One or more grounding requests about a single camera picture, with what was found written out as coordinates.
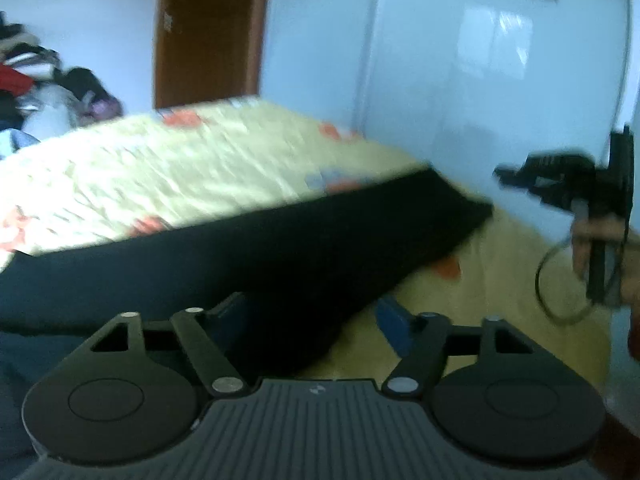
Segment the red cloth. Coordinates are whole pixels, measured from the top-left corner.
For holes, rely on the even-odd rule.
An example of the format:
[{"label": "red cloth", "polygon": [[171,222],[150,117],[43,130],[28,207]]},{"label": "red cloth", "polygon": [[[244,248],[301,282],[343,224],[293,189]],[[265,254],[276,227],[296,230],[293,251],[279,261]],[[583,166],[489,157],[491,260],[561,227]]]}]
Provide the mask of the red cloth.
[{"label": "red cloth", "polygon": [[640,311],[631,313],[631,330],[629,330],[627,345],[631,357],[640,361]]},{"label": "red cloth", "polygon": [[0,90],[11,92],[14,97],[26,94],[33,86],[33,79],[9,66],[0,64]]}]

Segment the light blue cloth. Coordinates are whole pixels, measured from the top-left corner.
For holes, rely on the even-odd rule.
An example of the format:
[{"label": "light blue cloth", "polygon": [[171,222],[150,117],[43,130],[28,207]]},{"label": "light blue cloth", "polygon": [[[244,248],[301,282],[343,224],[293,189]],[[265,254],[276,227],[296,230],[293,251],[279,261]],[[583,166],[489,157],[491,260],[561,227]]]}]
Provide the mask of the light blue cloth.
[{"label": "light blue cloth", "polygon": [[0,132],[0,160],[4,160],[18,150],[33,146],[39,142],[35,137],[31,137],[20,130],[14,130],[13,128],[3,130]]}]

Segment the mattress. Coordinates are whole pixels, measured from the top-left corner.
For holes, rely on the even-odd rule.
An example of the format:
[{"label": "mattress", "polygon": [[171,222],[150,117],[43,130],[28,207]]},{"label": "mattress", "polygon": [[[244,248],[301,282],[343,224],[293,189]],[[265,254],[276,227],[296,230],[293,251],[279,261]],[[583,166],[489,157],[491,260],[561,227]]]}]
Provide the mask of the mattress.
[{"label": "mattress", "polygon": [[[108,243],[380,182],[422,164],[258,98],[103,123],[0,162],[0,269],[14,251]],[[534,294],[534,274],[547,248],[535,231],[496,210],[452,255],[460,272],[420,269],[394,293],[409,311],[440,312],[455,324],[474,326],[499,314],[601,387],[610,315],[595,310],[565,328],[548,321]],[[584,286],[566,255],[550,263],[542,290],[558,314],[585,305]],[[451,359],[447,370],[472,359]],[[368,308],[303,376],[380,382],[397,363]]]}]

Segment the pile of clothes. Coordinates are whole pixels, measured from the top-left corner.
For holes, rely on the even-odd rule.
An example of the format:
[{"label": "pile of clothes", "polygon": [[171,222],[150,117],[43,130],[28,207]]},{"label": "pile of clothes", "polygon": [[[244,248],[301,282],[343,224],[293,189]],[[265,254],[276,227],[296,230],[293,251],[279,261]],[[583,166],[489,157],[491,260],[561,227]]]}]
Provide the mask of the pile of clothes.
[{"label": "pile of clothes", "polygon": [[61,70],[60,56],[40,46],[0,12],[0,160],[50,137],[121,117],[121,103],[86,68]]}]

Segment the person's arm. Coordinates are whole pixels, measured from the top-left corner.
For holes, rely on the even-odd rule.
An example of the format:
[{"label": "person's arm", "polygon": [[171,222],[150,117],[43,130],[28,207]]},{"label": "person's arm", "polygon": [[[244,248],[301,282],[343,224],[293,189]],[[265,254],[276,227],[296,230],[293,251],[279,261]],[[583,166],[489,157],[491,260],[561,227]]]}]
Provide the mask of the person's arm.
[{"label": "person's arm", "polygon": [[[625,223],[617,218],[603,218],[590,221],[578,221],[572,227],[574,235],[574,271],[583,277],[589,265],[591,243],[580,237],[622,240]],[[629,239],[640,241],[634,232]],[[631,307],[631,329],[628,335],[628,348],[631,356],[640,361],[640,248],[627,246],[622,261],[622,280],[620,286],[622,301]]]}]

